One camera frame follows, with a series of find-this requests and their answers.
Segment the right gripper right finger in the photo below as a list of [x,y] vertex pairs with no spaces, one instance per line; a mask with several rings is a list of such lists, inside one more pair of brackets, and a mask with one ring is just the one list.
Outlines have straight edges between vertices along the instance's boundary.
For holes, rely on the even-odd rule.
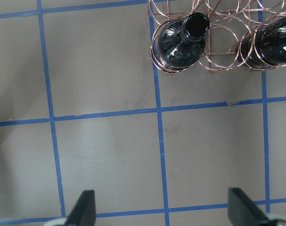
[[266,214],[238,187],[228,189],[228,218],[233,226],[274,226]]

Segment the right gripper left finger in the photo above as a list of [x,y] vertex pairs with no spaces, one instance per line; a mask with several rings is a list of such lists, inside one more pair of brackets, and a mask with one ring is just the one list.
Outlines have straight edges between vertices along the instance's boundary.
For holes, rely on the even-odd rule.
[[74,205],[65,226],[94,226],[96,223],[96,203],[94,190],[85,190]]

